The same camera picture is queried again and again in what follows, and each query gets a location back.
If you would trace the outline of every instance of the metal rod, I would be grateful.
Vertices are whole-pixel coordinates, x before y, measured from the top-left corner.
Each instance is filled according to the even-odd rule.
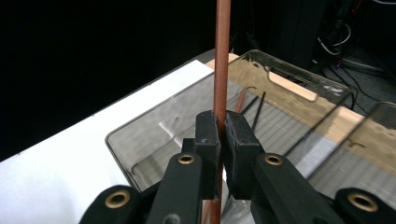
[[[202,220],[201,224],[206,224],[207,221],[207,216],[209,214],[209,208],[210,208],[211,201],[206,201],[204,211],[202,213]]]
[[[260,113],[262,112],[262,104],[264,103],[265,91],[262,93],[262,99],[260,100],[259,108],[256,112],[256,117],[254,117],[253,125],[251,126],[251,130],[254,132],[256,129],[257,121],[259,121]]]
[[[228,53],[230,45],[230,14],[231,0],[217,1],[216,15],[216,47],[215,47],[215,87],[213,114],[217,117],[220,142],[224,136],[224,121],[227,104]],[[220,224],[221,190],[223,162],[219,159],[218,198],[212,201],[210,223]]]
[[[241,112],[242,104],[244,103],[244,99],[245,99],[246,93],[247,93],[246,89],[243,89],[241,91],[241,94],[239,95],[238,103],[236,104],[236,107],[235,107],[235,112],[236,113],[240,113]]]
[[[256,103],[256,101],[259,99],[259,96],[255,96],[254,98],[253,98],[253,100],[247,105],[247,107],[245,107],[245,109],[243,109],[242,111],[241,111],[241,115],[245,115],[247,112],[248,112],[248,110],[254,105],[254,103]]]

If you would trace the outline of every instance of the black background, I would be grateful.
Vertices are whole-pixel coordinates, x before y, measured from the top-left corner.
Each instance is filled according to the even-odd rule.
[[[0,5],[0,161],[213,49],[216,1]]]

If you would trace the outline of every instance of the cable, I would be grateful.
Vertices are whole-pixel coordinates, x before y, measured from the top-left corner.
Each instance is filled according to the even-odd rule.
[[[350,27],[348,26],[348,24],[345,23],[344,25],[345,25],[345,27],[347,28],[347,31],[348,31],[347,37],[346,37],[343,41],[341,41],[340,43],[333,44],[333,46],[342,45],[342,44],[344,44],[345,42],[347,42],[348,39],[350,38],[350,35],[352,34],[352,31],[350,30]]]
[[[383,2],[383,1],[379,1],[379,0],[373,0],[373,2],[382,4],[382,5],[396,5],[396,2]]]
[[[332,70],[332,67],[329,65],[329,69],[330,71],[337,76],[338,78],[340,78],[340,80],[351,89],[351,97],[352,97],[352,103],[349,107],[349,109],[353,110],[353,108],[355,107],[356,101],[358,99],[358,95],[355,96],[355,94],[353,93],[353,88],[351,87],[351,85],[349,85],[345,79],[343,79],[340,75],[338,75],[334,70]]]
[[[318,37],[318,42],[319,42],[319,44],[320,44],[328,53],[330,53],[331,55],[338,55],[338,54],[340,54],[340,52],[334,53],[334,52],[332,52],[331,50],[329,50],[329,49],[323,44],[323,42],[320,40],[320,37]]]
[[[355,82],[355,84],[356,84],[356,86],[358,87],[359,91],[361,91],[361,93],[363,93],[363,95],[367,96],[368,98],[370,98],[370,99],[372,99],[372,100],[375,100],[375,101],[378,101],[378,102],[380,101],[380,100],[374,98],[373,96],[367,94],[365,91],[363,91],[363,90],[361,89],[361,86],[359,85],[358,81],[357,81],[352,75],[350,75],[350,74],[348,73],[348,71],[347,71],[345,68],[343,68],[343,67],[341,67],[341,66],[340,66],[340,68],[341,68],[341,69],[342,69],[342,70],[343,70],[343,71]]]
[[[364,113],[368,114],[368,112],[367,112],[361,105],[359,105],[358,103],[356,103],[356,105],[357,105]]]
[[[358,4],[356,5],[355,8],[353,8],[353,14],[356,15],[356,13],[358,12],[359,8],[361,7],[361,0],[359,0]]]

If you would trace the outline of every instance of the dark wall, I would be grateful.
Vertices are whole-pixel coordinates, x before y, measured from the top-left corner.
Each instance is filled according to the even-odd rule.
[[[249,49],[260,49],[288,63],[308,68],[329,2],[233,0],[232,37],[239,41],[234,41],[234,52],[242,54]]]
[[[215,1],[0,6],[0,160],[214,48]]]
[[[379,60],[393,78],[396,78],[395,22],[395,5],[364,2],[355,30],[361,45]]]

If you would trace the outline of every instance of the black cable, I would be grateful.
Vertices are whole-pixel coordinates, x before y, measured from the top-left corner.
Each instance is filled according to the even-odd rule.
[[[380,100],[374,98],[373,96],[367,94],[365,91],[363,91],[363,90],[361,89],[361,86],[359,85],[358,81],[357,81],[352,75],[350,75],[350,74],[348,73],[348,71],[347,71],[345,68],[343,68],[343,67],[341,67],[341,66],[340,66],[340,68],[341,68],[341,69],[342,69],[342,70],[343,70],[343,71],[355,82],[355,84],[356,84],[356,86],[358,87],[359,91],[361,91],[361,93],[363,93],[363,95],[367,96],[368,98],[370,98],[370,99],[372,99],[372,100],[380,101]]]
[[[359,105],[358,103],[356,103],[356,105],[357,105],[364,113],[366,113],[366,115],[368,114],[368,112],[367,112],[361,105]]]
[[[332,67],[330,65],[329,65],[329,69],[335,76],[340,78],[341,81],[352,90],[351,85],[349,85],[340,75],[338,75],[334,70],[332,70]],[[351,93],[351,97],[352,97],[352,103],[351,103],[351,106],[349,107],[349,109],[353,110],[353,108],[355,107],[356,101],[358,99],[358,96],[355,96],[355,94],[353,93],[353,90]]]

